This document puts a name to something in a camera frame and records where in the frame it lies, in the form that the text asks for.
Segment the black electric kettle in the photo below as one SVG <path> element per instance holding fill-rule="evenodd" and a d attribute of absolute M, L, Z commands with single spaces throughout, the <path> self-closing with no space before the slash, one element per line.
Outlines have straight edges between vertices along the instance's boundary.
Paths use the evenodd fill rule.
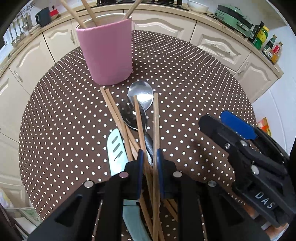
<path fill-rule="evenodd" d="M 49 7 L 46 7 L 40 10 L 35 15 L 35 19 L 36 19 L 36 23 L 39 24 L 41 27 L 48 25 L 52 21 Z"/>

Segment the large steel spoon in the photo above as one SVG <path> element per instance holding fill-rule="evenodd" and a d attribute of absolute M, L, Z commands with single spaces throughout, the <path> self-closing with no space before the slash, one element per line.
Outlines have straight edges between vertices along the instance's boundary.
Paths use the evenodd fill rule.
<path fill-rule="evenodd" d="M 152 105 L 154 100 L 154 93 L 151 86 L 146 81 L 136 81 L 128 89 L 128 99 L 134 104 L 134 96 L 137 97 L 140 114 L 142 118 L 142 125 L 144 130 L 144 141 L 147 149 L 147 158 L 149 164 L 152 166 L 153 162 L 153 140 L 147 132 L 147 115 L 146 111 Z"/>

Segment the dark sauce bottle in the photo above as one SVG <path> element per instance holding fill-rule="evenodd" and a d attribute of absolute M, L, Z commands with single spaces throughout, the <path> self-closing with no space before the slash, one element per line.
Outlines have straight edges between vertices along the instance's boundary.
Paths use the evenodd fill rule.
<path fill-rule="evenodd" d="M 273 36 L 271 37 L 271 39 L 267 42 L 267 44 L 264 46 L 264 48 L 262 49 L 262 53 L 264 55 L 267 55 L 268 52 L 273 48 L 274 43 L 276 41 L 277 36 L 275 34 L 273 34 Z"/>

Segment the orange snack package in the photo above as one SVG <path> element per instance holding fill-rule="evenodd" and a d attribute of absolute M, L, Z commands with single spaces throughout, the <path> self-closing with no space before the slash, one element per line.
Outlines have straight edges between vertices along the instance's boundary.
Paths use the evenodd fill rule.
<path fill-rule="evenodd" d="M 268 134 L 271 137 L 271 130 L 269 128 L 267 117 L 264 117 L 263 119 L 259 120 L 257 122 L 257 126 L 266 134 Z"/>

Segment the wooden chopstick long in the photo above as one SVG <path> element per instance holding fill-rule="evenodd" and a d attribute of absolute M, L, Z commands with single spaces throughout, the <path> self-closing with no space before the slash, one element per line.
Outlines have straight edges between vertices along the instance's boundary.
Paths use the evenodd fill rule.
<path fill-rule="evenodd" d="M 126 163 L 133 160 L 130 141 L 123 121 L 116 113 L 117 106 L 112 99 L 110 91 L 100 87 L 102 96 L 107 104 L 117 128 L 112 130 L 107 138 L 107 153 L 111 176 L 125 169 Z M 148 209 L 141 195 L 138 200 L 125 200 L 123 202 L 123 220 L 133 240 L 150 240 L 152 222 Z"/>

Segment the white ceramic bowl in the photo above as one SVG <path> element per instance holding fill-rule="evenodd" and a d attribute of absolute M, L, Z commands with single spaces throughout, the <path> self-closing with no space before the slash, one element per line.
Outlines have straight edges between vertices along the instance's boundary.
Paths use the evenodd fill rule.
<path fill-rule="evenodd" d="M 187 5 L 191 11 L 196 13 L 206 13 L 209 9 L 208 6 L 192 0 L 187 0 Z"/>

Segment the pink utensil cup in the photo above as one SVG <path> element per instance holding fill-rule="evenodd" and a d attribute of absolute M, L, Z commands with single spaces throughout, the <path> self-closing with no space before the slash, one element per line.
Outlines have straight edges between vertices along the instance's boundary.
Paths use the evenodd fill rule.
<path fill-rule="evenodd" d="M 132 17 L 124 13 L 97 16 L 76 27 L 77 37 L 93 81 L 115 85 L 132 73 Z"/>

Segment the brown polka dot tablecloth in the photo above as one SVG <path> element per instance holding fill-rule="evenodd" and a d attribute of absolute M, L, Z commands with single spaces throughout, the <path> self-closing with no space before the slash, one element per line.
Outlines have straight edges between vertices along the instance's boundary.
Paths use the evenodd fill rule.
<path fill-rule="evenodd" d="M 198 121 L 227 110 L 256 122 L 241 85 L 215 57 L 183 40 L 148 31 L 132 32 L 133 71 L 110 87 L 123 119 L 136 126 L 132 83 L 146 81 L 159 95 L 163 153 L 199 181 L 215 180 L 230 191 L 235 179 L 227 153 L 205 137 Z M 84 181 L 110 177 L 107 137 L 115 122 L 76 48 L 40 79 L 23 113 L 21 180 L 45 219 Z"/>

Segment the hanging utensil rack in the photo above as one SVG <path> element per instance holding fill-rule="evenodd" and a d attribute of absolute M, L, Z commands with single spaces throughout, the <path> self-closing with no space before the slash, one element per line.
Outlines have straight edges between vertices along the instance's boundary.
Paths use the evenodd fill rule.
<path fill-rule="evenodd" d="M 8 28 L 11 37 L 11 45 L 14 49 L 21 45 L 27 36 L 26 33 L 33 28 L 32 20 L 30 20 L 29 17 L 31 17 L 31 9 L 34 6 L 35 3 L 32 1 L 23 7 Z"/>

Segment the cream lower kitchen cabinets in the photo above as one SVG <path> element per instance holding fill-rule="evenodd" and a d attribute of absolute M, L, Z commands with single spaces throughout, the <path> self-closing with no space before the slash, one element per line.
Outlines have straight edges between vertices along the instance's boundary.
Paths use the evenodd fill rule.
<path fill-rule="evenodd" d="M 132 14 L 133 28 L 171 35 L 216 57 L 234 74 L 254 102 L 280 79 L 272 65 L 240 33 L 207 14 L 141 4 Z M 14 207 L 27 207 L 18 162 L 19 131 L 23 112 L 39 79 L 64 55 L 78 47 L 77 22 L 68 14 L 32 34 L 1 63 L 1 189 Z"/>

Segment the green electric cooker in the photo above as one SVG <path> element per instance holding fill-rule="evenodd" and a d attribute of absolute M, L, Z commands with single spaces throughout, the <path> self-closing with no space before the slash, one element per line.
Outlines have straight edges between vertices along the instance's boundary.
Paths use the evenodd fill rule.
<path fill-rule="evenodd" d="M 253 23 L 250 18 L 243 15 L 238 7 L 231 4 L 219 4 L 214 13 L 214 18 L 229 28 L 241 33 L 245 38 L 251 35 Z"/>

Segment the green oil bottle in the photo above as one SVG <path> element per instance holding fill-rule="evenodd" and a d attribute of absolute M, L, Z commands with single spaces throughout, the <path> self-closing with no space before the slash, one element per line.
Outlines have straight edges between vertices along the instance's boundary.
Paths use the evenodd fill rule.
<path fill-rule="evenodd" d="M 253 45 L 256 49 L 260 50 L 263 43 L 266 41 L 268 37 L 269 29 L 266 26 L 263 26 L 257 33 Z"/>

